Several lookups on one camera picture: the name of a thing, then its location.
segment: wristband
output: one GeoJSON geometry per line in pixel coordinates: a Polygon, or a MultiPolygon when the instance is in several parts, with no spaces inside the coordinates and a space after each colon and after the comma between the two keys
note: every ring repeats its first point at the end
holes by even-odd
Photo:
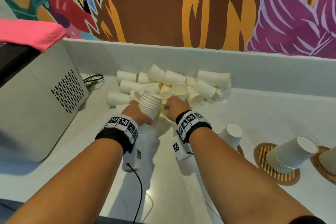
{"type": "Polygon", "coordinates": [[[95,140],[110,138],[122,146],[124,154],[131,152],[139,135],[137,123],[129,116],[114,115],[104,125],[95,140]]]}
{"type": "Polygon", "coordinates": [[[184,143],[189,143],[189,137],[196,129],[200,127],[212,129],[208,120],[197,112],[186,111],[180,115],[176,118],[176,121],[179,119],[176,132],[184,143]]]}

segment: left hand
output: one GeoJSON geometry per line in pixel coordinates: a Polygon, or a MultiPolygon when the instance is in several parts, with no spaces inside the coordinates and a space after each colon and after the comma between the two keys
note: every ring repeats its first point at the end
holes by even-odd
{"type": "Polygon", "coordinates": [[[153,120],[148,115],[140,111],[138,102],[135,100],[132,100],[129,106],[126,107],[121,114],[130,116],[139,127],[144,124],[153,124],[153,120]]]}

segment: painted wall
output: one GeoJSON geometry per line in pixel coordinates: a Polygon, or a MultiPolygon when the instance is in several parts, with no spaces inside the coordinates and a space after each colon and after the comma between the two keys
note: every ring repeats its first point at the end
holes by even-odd
{"type": "Polygon", "coordinates": [[[336,58],[335,0],[6,0],[67,37],[336,58]]]}

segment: hand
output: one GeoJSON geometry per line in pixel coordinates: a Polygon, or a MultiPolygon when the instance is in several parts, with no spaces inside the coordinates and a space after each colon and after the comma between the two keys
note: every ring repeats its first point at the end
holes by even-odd
{"type": "Polygon", "coordinates": [[[144,124],[152,125],[153,120],[146,114],[140,111],[138,102],[132,100],[128,107],[126,107],[121,114],[130,116],[140,127],[144,124]]]}
{"type": "Polygon", "coordinates": [[[177,96],[171,96],[167,99],[167,103],[164,107],[167,111],[167,117],[173,122],[176,122],[177,116],[181,113],[191,110],[187,104],[179,99],[177,96]]]}

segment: round mat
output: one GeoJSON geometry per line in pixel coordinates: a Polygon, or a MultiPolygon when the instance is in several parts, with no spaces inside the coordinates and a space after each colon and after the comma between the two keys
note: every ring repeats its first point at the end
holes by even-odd
{"type": "Polygon", "coordinates": [[[295,169],[287,174],[281,174],[274,169],[266,161],[266,154],[276,147],[276,144],[261,143],[254,149],[254,160],[257,163],[259,169],[269,174],[277,184],[284,186],[291,186],[296,184],[300,179],[300,169],[295,169]]]}
{"type": "Polygon", "coordinates": [[[331,172],[327,171],[322,165],[319,160],[320,154],[326,152],[327,150],[330,150],[330,148],[325,146],[319,146],[318,152],[310,158],[311,163],[316,168],[316,170],[328,181],[336,185],[336,175],[332,174],[331,172]]]}
{"type": "Polygon", "coordinates": [[[245,158],[243,149],[241,148],[240,144],[237,147],[237,152],[239,152],[245,158]]]}

